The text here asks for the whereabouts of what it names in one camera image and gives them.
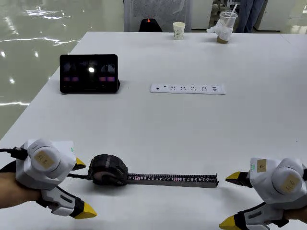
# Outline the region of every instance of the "plastic cup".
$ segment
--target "plastic cup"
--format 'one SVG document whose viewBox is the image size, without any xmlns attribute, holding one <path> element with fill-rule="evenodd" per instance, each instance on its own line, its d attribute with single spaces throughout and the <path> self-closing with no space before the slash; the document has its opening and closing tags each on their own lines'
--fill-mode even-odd
<svg viewBox="0 0 307 230">
<path fill-rule="evenodd" d="M 223 27 L 221 33 L 217 36 L 217 42 L 225 44 L 229 41 L 237 17 L 238 14 L 232 11 L 223 11 L 220 13 L 220 22 Z"/>
<path fill-rule="evenodd" d="M 173 23 L 174 28 L 174 40 L 183 40 L 185 23 L 175 22 Z"/>
</svg>

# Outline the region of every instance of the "person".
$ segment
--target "person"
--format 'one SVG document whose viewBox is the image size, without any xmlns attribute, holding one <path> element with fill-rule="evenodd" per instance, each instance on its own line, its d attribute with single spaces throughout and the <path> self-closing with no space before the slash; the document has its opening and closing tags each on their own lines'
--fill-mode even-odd
<svg viewBox="0 0 307 230">
<path fill-rule="evenodd" d="M 29 189 L 15 180 L 14 172 L 0 173 L 0 208 L 20 205 L 40 198 L 39 190 Z"/>
<path fill-rule="evenodd" d="M 39 190 L 29 189 L 15 180 L 14 172 L 0 173 L 0 208 L 36 201 L 41 197 Z M 307 224 L 307 207 L 284 212 L 286 219 L 298 219 Z"/>
<path fill-rule="evenodd" d="M 241 0 L 236 33 L 251 33 L 265 0 Z"/>
</svg>

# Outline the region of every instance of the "white cloth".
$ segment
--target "white cloth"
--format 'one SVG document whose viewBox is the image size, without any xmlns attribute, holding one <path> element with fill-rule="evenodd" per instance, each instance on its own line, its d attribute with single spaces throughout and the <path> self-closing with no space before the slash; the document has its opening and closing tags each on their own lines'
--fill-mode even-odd
<svg viewBox="0 0 307 230">
<path fill-rule="evenodd" d="M 215 26 L 207 30 L 207 33 L 216 33 L 222 40 L 229 41 L 233 29 L 233 27 L 224 26 L 218 20 Z"/>
</svg>

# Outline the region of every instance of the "jeans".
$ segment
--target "jeans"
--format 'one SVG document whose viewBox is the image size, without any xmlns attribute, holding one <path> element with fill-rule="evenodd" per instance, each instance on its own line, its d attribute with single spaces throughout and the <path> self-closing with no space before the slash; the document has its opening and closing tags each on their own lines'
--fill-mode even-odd
<svg viewBox="0 0 307 230">
<path fill-rule="evenodd" d="M 265 0 L 241 0 L 236 33 L 251 33 Z"/>
</svg>

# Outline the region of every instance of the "tablet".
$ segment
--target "tablet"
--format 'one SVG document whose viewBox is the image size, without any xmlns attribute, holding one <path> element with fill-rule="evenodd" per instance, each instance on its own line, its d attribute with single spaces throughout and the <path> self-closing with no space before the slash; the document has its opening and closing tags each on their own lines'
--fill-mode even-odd
<svg viewBox="0 0 307 230">
<path fill-rule="evenodd" d="M 60 56 L 62 93 L 117 93 L 119 85 L 115 54 Z"/>
</svg>

